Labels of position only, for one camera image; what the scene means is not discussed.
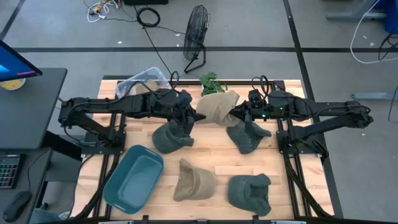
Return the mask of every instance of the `wooden table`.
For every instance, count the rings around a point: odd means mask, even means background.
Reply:
[[[117,80],[103,80],[99,89],[98,98],[114,98]],[[294,95],[304,97],[300,80],[285,80],[286,91]],[[200,99],[200,85],[179,85],[179,90],[187,90],[193,97],[192,106]],[[241,97],[238,103],[248,98],[250,85],[230,85],[229,90],[234,90]],[[94,119],[104,126],[109,125],[110,114],[95,114]],[[306,126],[311,121],[295,125]],[[164,119],[144,118],[126,120],[126,146],[141,144],[157,151],[152,143],[152,133],[162,124]],[[234,175],[257,175],[264,173],[271,179],[269,186],[269,203],[271,212],[261,219],[292,219],[292,206],[287,185],[286,171],[283,157],[279,154],[275,132],[277,123],[275,120],[267,122],[257,121],[264,129],[270,130],[272,137],[264,138],[259,147],[252,153],[242,155],[239,153],[232,140],[228,137],[225,128],[217,124],[196,124],[191,137],[195,140],[193,147],[184,147],[171,154],[162,154],[164,159],[164,171],[153,194],[145,207],[137,214],[126,215],[113,208],[112,220],[130,219],[141,220],[143,215],[149,215],[151,220],[251,220],[255,215],[252,212],[241,210],[230,205],[226,198],[227,184]],[[184,200],[175,202],[173,194],[178,181],[179,160],[186,159],[193,166],[211,170],[216,174],[216,193],[207,200]],[[317,202],[328,213],[333,214],[328,186],[320,159],[315,154],[300,155],[305,176],[305,183]],[[102,155],[94,156],[80,171],[78,185],[75,192],[75,206],[72,216],[82,210],[89,201],[98,186]],[[300,191],[296,188],[297,199],[301,215],[303,203]],[[104,214],[105,202],[101,206]]]

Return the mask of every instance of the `monitor screen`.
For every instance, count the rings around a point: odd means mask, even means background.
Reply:
[[[0,40],[0,82],[41,75],[42,72]]]

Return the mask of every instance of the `clear plastic container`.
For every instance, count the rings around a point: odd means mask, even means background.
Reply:
[[[119,83],[116,86],[116,94],[118,98],[124,96],[130,86],[134,84],[136,81],[141,81],[142,83],[147,83],[149,80],[154,81],[159,88],[168,88],[170,89],[171,86],[169,82],[166,80],[164,77],[162,71],[160,71],[159,68],[157,67],[152,67],[149,68],[140,74],[134,75],[133,77],[124,80],[123,82]],[[136,87],[139,85],[139,83],[135,84],[132,88],[131,91],[128,95],[136,95]]]

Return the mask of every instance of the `green plant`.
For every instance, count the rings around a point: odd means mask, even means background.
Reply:
[[[212,94],[212,93],[225,93],[228,90],[228,86],[225,85],[225,90],[221,87],[221,83],[215,81],[217,79],[217,74],[214,72],[209,72],[206,75],[200,77],[200,83],[203,85],[202,96]]]

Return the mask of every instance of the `concrete floor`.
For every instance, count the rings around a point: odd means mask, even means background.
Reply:
[[[0,8],[0,30],[18,2],[7,0],[6,7]],[[96,1],[86,2],[91,5]],[[328,21],[325,14],[352,10],[359,1],[290,0],[289,3],[302,47],[349,47],[356,23]],[[281,0],[247,0],[244,4],[240,0],[170,0],[168,5],[153,8],[162,18],[161,26],[185,32],[190,11],[198,4],[203,4],[211,13],[205,40],[208,47],[294,47]],[[124,9],[131,16],[135,15],[132,7]],[[113,8],[109,17],[131,19]],[[153,19],[148,14],[142,17]],[[183,36],[168,30],[152,28],[149,34],[159,47],[183,45]],[[354,46],[376,49],[386,35],[381,22],[363,22]],[[80,0],[25,0],[4,41],[16,48],[150,47],[145,32],[137,23],[99,21],[89,24],[86,7]],[[36,53],[22,55],[37,67],[68,68],[60,95],[64,99],[95,97],[104,75],[133,75],[153,66],[165,71],[155,52],[32,51]],[[160,54],[171,70],[182,73],[187,63],[182,52]],[[213,71],[220,78],[267,75],[270,79],[302,79],[295,52],[208,52],[207,57],[207,64],[195,74]],[[377,60],[375,53],[358,54],[358,57]],[[397,62],[363,65],[349,53],[304,53],[304,59],[317,101],[345,101],[356,91],[386,91],[398,85],[398,77],[394,75]],[[395,172],[398,168],[395,147],[398,124],[387,121],[389,102],[361,103],[372,109],[375,122],[370,127],[343,128],[325,134],[343,215],[345,218],[398,222],[395,211],[398,203]],[[57,116],[55,110],[49,130],[62,134]],[[72,133],[83,134],[83,131],[74,129]],[[69,200],[54,199],[61,190],[72,194],[73,184],[53,184],[45,197],[57,212],[70,207]]]

